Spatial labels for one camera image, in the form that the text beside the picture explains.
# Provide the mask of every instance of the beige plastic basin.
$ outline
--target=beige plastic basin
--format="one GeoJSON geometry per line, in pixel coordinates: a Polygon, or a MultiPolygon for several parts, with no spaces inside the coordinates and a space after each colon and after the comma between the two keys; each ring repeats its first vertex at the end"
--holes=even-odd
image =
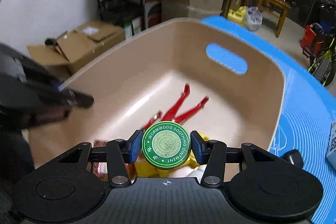
{"type": "MultiPolygon", "coordinates": [[[[197,20],[175,19],[113,47],[63,84],[93,95],[95,104],[74,109],[65,122],[30,130],[36,165],[79,142],[128,139],[158,110],[165,113],[186,83],[190,95],[179,113],[209,97],[183,125],[189,132],[197,130],[230,147],[251,142],[269,149],[284,93],[280,68],[223,31],[197,20]],[[213,42],[243,58],[246,73],[238,75],[209,59],[206,47],[213,42]]],[[[237,172],[236,165],[227,165],[225,179],[237,172]]]]}

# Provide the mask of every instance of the red pliers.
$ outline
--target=red pliers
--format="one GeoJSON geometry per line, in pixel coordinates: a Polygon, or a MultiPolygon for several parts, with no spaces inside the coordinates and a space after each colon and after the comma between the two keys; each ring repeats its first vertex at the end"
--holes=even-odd
{"type": "MultiPolygon", "coordinates": [[[[209,97],[204,97],[203,100],[192,109],[184,112],[183,114],[176,117],[176,113],[180,109],[181,105],[185,101],[185,99],[190,94],[190,86],[186,84],[184,86],[184,92],[181,94],[181,97],[177,100],[177,102],[167,111],[167,113],[162,117],[161,121],[173,121],[179,124],[186,122],[190,117],[194,116],[204,105],[209,101],[209,97]]],[[[162,112],[158,112],[149,122],[143,127],[145,130],[148,129],[152,124],[155,123],[157,119],[159,119],[162,115],[162,112]]]]}

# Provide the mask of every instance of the blue gripper pad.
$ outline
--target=blue gripper pad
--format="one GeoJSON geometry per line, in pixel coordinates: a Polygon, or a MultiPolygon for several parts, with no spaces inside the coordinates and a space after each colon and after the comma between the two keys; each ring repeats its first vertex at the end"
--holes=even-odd
{"type": "Polygon", "coordinates": [[[143,131],[140,130],[136,138],[132,142],[131,152],[129,154],[129,163],[133,164],[137,161],[138,155],[141,150],[141,141],[142,141],[143,131]]]}
{"type": "Polygon", "coordinates": [[[204,157],[202,155],[201,144],[199,143],[193,132],[190,133],[190,140],[191,140],[191,148],[193,150],[197,163],[200,165],[204,164],[204,157]]]}

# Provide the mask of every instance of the basin handle hole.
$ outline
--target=basin handle hole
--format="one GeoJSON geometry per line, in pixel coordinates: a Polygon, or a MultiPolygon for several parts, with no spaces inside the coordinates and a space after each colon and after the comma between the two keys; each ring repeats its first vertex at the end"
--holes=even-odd
{"type": "Polygon", "coordinates": [[[238,75],[244,75],[247,72],[248,65],[245,59],[216,43],[210,43],[206,48],[206,53],[212,61],[238,75]]]}

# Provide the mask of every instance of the yellow object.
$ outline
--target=yellow object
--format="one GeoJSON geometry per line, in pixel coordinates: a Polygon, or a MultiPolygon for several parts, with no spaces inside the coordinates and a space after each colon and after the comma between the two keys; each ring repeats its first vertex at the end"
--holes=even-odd
{"type": "MultiPolygon", "coordinates": [[[[201,137],[205,141],[209,141],[209,137],[205,136],[203,133],[199,133],[201,137]]],[[[134,167],[136,169],[138,177],[153,177],[159,175],[160,178],[166,178],[169,174],[169,172],[176,170],[178,168],[184,167],[189,165],[191,168],[196,168],[199,166],[199,164],[196,162],[194,153],[191,151],[189,158],[186,160],[185,163],[183,163],[181,166],[171,169],[171,170],[161,170],[157,169],[154,166],[150,165],[148,161],[143,157],[143,155],[139,155],[137,161],[134,164],[134,167]]]]}
{"type": "Polygon", "coordinates": [[[235,12],[234,10],[229,10],[227,14],[227,19],[238,23],[239,25],[244,25],[244,17],[242,13],[235,12]]]}
{"type": "Polygon", "coordinates": [[[245,17],[247,15],[247,6],[241,6],[241,7],[239,7],[239,9],[236,11],[236,14],[237,13],[239,13],[243,17],[245,17]]]}
{"type": "Polygon", "coordinates": [[[156,171],[159,173],[160,178],[166,178],[171,170],[156,169],[156,171]]]}
{"type": "Polygon", "coordinates": [[[148,161],[142,156],[139,155],[137,161],[134,164],[138,177],[152,177],[158,174],[157,169],[150,165],[148,161]]]}

